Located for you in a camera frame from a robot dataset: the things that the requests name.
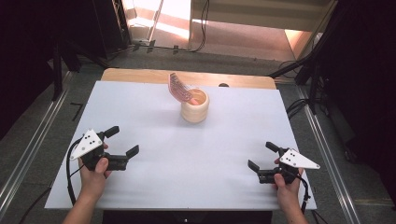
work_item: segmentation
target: forearm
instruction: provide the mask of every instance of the forearm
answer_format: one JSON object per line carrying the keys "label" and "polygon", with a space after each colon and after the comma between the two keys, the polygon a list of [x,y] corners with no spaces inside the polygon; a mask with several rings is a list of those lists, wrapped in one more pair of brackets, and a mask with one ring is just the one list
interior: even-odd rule
{"label": "forearm", "polygon": [[78,199],[64,219],[64,224],[88,224],[91,222],[96,200],[90,197],[78,196]]}
{"label": "forearm", "polygon": [[307,224],[308,221],[306,220],[303,212],[301,211],[300,207],[291,208],[288,211],[285,211],[286,219],[289,224]]}

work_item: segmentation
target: white table surface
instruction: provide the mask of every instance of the white table surface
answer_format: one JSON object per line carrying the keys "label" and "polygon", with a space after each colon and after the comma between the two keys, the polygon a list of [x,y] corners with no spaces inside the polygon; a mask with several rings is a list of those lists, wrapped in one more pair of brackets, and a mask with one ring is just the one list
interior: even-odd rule
{"label": "white table surface", "polygon": [[[248,160],[276,167],[279,147],[297,145],[278,90],[200,86],[210,97],[206,120],[191,124],[164,84],[96,82],[71,144],[88,129],[119,126],[105,139],[112,155],[140,146],[126,171],[107,180],[97,208],[117,210],[276,210],[276,190],[260,184]],[[71,172],[78,168],[72,161]],[[79,174],[72,177],[76,196]],[[312,196],[307,209],[316,209]],[[300,187],[300,202],[304,187]],[[46,208],[71,208],[65,158]]]}

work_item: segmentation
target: wooden table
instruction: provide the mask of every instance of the wooden table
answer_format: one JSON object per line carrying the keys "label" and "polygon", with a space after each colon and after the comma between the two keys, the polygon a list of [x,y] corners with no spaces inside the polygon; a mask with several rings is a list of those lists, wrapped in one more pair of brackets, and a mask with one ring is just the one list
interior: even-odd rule
{"label": "wooden table", "polygon": [[177,76],[185,84],[189,85],[218,86],[221,83],[226,83],[230,87],[263,88],[276,90],[275,82],[271,77],[254,77],[153,69],[109,68],[103,73],[102,80],[166,84],[168,83],[168,76],[171,73],[176,73]]}

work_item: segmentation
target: white bracket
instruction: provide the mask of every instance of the white bracket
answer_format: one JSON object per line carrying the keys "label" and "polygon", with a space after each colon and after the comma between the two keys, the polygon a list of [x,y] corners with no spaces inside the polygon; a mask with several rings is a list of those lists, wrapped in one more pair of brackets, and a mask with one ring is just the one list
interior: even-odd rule
{"label": "white bracket", "polygon": [[307,157],[301,155],[298,151],[290,148],[285,154],[279,159],[280,162],[285,163],[295,168],[305,169],[319,169],[320,166]]}
{"label": "white bracket", "polygon": [[93,129],[89,129],[82,137],[70,160],[73,161],[102,145],[102,140]]}

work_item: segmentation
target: hand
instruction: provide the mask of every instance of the hand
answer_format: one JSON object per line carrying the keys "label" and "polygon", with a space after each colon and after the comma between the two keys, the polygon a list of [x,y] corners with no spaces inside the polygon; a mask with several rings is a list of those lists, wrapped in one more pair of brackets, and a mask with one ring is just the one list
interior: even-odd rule
{"label": "hand", "polygon": [[[78,159],[78,163],[81,166],[82,161]],[[96,164],[94,171],[89,171],[87,167],[82,167],[80,172],[81,175],[81,192],[80,196],[85,196],[95,203],[100,199],[105,190],[106,179],[110,176],[111,171],[106,171],[108,166],[108,159],[102,158]]]}
{"label": "hand", "polygon": [[[275,160],[275,164],[279,164],[279,159]],[[299,174],[303,173],[303,169],[299,169]],[[274,175],[277,186],[277,202],[280,208],[286,214],[288,223],[307,223],[298,201],[298,191],[300,188],[300,179],[295,178],[291,184],[286,184],[282,174]]]}
{"label": "hand", "polygon": [[106,185],[106,179],[110,175],[110,171],[106,171],[108,159],[102,158],[96,164],[95,170],[90,171],[87,167],[79,170],[81,175],[81,192],[73,208],[64,219],[64,224],[91,223],[93,209],[103,194]]}

